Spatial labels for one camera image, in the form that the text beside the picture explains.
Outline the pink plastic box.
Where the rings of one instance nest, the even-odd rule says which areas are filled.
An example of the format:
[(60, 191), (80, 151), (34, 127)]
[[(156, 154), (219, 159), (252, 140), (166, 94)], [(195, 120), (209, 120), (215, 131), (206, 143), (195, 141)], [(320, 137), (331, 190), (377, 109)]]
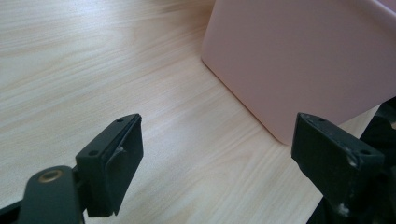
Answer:
[(300, 112), (341, 124), (396, 96), (396, 0), (216, 0), (202, 60), (290, 144)]

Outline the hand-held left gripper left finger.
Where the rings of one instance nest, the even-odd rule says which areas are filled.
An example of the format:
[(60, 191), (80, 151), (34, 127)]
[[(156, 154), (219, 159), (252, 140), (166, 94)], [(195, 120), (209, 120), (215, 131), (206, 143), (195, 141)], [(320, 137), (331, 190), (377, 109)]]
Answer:
[(77, 154), (78, 196), (89, 217), (119, 213), (144, 155), (141, 121), (139, 114), (114, 120)]

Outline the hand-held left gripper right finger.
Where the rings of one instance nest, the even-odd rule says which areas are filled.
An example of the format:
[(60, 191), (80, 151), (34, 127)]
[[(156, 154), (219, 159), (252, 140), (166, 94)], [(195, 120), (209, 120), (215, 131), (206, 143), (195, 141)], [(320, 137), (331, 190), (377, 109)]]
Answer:
[(369, 192), (385, 156), (326, 119), (297, 115), (291, 157), (340, 215), (357, 215), (368, 206)]

